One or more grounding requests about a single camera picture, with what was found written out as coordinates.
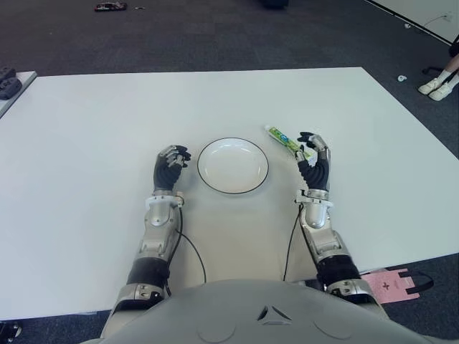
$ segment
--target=green toothpaste tube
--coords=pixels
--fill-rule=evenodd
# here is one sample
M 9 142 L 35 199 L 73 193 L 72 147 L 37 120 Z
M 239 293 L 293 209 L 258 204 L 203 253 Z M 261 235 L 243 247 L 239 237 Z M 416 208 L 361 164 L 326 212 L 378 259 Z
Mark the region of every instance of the green toothpaste tube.
M 301 152 L 301 148 L 295 141 L 291 140 L 286 135 L 282 134 L 282 132 L 280 132 L 280 130 L 278 130 L 276 127 L 266 125 L 265 129 L 272 138 L 274 138 L 281 145 L 287 147 L 287 149 L 293 154 L 293 156 L 297 158 L 297 152 Z M 306 160 L 309 160 L 309 158 L 312 157 L 312 154 L 309 154 L 308 152 L 303 152 L 303 155 Z

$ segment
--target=white sock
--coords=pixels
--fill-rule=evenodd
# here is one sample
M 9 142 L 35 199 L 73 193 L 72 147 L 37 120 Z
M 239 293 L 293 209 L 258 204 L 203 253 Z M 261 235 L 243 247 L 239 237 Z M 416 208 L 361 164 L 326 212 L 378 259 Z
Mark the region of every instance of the white sock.
M 450 88 L 453 88 L 454 86 L 456 86 L 457 84 L 459 84 L 459 75 L 455 75 L 453 79 L 451 79 L 451 81 L 449 81 L 448 83 L 448 86 Z
M 449 73 L 447 70 L 443 70 L 442 71 L 442 74 L 440 74 L 437 79 L 443 83 L 449 76 L 451 75 L 451 73 Z

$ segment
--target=gray carpet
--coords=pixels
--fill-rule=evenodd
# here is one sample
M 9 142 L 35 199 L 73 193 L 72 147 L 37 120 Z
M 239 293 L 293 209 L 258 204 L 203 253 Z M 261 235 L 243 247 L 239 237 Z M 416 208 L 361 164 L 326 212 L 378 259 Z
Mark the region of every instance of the gray carpet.
M 429 80 L 420 70 L 445 65 L 448 47 L 363 0 L 291 0 L 286 10 L 257 0 L 130 0 L 128 11 L 111 13 L 93 12 L 96 2 L 1 0 L 0 65 L 39 75 L 362 66 L 459 156 L 458 91 L 442 102 L 416 91 Z M 410 268 L 436 285 L 388 305 L 390 316 L 459 338 L 458 257 Z M 17 343 L 79 343 L 98 335 L 106 315 L 27 320 Z

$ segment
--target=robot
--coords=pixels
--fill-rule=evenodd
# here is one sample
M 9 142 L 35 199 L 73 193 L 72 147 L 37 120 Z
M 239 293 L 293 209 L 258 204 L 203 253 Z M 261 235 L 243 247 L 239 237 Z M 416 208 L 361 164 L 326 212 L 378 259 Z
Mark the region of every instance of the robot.
M 295 202 L 321 290 L 282 281 L 227 280 L 167 297 L 169 266 L 183 236 L 184 197 L 174 195 L 174 184 L 191 159 L 184 146 L 171 145 L 156 159 L 145 233 L 128 281 L 101 337 L 85 344 L 449 342 L 414 333 L 387 317 L 332 229 L 328 146 L 312 133 L 301 133 L 298 140 L 317 152 L 314 166 L 303 146 L 295 152 L 308 185 Z

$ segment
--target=bag handle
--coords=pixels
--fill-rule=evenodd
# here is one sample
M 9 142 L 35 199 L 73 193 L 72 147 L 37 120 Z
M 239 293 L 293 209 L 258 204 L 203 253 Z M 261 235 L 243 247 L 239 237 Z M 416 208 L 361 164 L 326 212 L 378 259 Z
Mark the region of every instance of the bag handle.
M 418 271 L 414 271 L 414 272 L 408 272 L 408 271 L 399 272 L 399 276 L 401 278 L 420 276 L 420 277 L 426 277 L 426 278 L 429 279 L 428 282 L 423 283 L 422 285 L 418 285 L 418 286 L 413 287 L 413 288 L 407 288 L 407 294 L 408 295 L 424 292 L 424 291 L 426 291 L 426 290 L 428 290 L 428 289 L 430 289 L 431 287 L 434 286 L 433 278 L 431 278 L 431 276 L 429 276 L 428 274 L 425 274 L 424 272 L 418 272 Z

